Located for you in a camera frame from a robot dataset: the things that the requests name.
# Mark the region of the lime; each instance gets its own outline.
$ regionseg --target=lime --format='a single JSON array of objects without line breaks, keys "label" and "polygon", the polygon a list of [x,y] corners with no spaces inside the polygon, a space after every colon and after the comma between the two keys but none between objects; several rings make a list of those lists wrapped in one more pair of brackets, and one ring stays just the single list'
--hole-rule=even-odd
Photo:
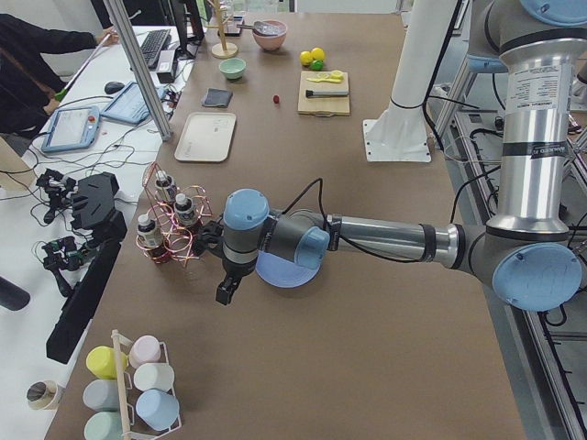
[{"label": "lime", "polygon": [[313,60],[310,64],[310,69],[313,71],[321,71],[324,67],[324,62],[322,60]]},{"label": "lime", "polygon": [[327,57],[322,48],[313,48],[310,53],[312,54],[312,58],[314,58],[314,60],[324,61],[324,59]]},{"label": "lime", "polygon": [[312,54],[309,50],[304,50],[302,53],[300,53],[300,62],[303,66],[309,66],[313,60],[314,58],[312,57]]}]

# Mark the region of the black keyboard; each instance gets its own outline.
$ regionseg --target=black keyboard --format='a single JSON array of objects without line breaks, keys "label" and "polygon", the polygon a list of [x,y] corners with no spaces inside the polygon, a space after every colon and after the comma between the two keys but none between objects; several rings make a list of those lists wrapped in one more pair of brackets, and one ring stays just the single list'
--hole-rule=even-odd
[{"label": "black keyboard", "polygon": [[171,31],[169,29],[152,30],[143,41],[143,44],[140,45],[140,51],[150,70],[157,68],[159,55],[169,43],[171,39],[170,34]]}]

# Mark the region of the wooden mug tree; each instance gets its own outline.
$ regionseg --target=wooden mug tree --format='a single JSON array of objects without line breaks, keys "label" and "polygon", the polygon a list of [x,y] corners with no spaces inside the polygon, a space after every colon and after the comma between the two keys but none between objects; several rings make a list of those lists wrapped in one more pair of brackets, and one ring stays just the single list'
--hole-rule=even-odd
[{"label": "wooden mug tree", "polygon": [[220,8],[220,1],[219,0],[206,0],[213,8],[214,8],[214,15],[216,17],[216,24],[215,25],[208,25],[209,28],[218,29],[218,34],[220,36],[220,43],[215,44],[212,47],[212,55],[216,58],[220,58],[225,60],[227,58],[234,57],[238,52],[238,47],[236,44],[228,43],[227,36],[225,35],[225,25],[232,18],[232,15],[227,15],[226,17],[222,17],[222,9]]}]

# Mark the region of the pink bowl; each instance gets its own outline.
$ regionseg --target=pink bowl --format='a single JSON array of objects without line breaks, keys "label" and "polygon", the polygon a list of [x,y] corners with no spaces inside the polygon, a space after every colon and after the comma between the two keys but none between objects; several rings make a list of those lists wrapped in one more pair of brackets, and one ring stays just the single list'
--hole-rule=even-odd
[{"label": "pink bowl", "polygon": [[264,20],[267,23],[272,25],[278,26],[282,29],[282,33],[278,35],[261,35],[257,33],[256,30],[253,30],[253,38],[255,42],[260,46],[263,50],[277,50],[280,48],[285,41],[285,36],[287,35],[287,25],[282,21],[278,20]]}]

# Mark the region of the black mouse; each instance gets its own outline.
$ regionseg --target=black mouse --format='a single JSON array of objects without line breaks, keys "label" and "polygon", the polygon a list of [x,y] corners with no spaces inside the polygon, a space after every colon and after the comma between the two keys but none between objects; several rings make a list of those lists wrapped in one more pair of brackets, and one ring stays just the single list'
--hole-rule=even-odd
[{"label": "black mouse", "polygon": [[104,86],[104,91],[106,94],[115,94],[119,90],[121,90],[125,85],[118,81],[111,81],[107,82]]}]

